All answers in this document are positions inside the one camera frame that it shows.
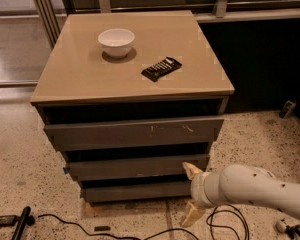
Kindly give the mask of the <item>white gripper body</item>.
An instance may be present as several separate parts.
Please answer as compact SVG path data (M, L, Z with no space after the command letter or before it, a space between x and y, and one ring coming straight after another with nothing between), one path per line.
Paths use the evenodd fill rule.
M204 181L208 173L198 173L191 181L191 197L194 204L199 208L210 208L211 202L209 201L206 191Z

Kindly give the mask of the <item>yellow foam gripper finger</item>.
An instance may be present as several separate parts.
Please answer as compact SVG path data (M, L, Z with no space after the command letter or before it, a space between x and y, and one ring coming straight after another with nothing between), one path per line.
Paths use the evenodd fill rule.
M193 165L191 163L183 162L182 166L183 166L189 180L193 180L197 174L202 173L202 170L200 168L196 167L195 165Z
M180 225L190 227L205 214L205 210L197 207L193 201L188 201Z

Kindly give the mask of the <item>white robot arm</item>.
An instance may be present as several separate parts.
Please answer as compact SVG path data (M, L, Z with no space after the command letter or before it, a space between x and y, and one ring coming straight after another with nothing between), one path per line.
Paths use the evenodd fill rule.
M300 221L300 184L278 180L270 171L233 164L218 172L204 172L182 163L191 181L183 227L192 226L206 209L226 204L245 204L278 210Z

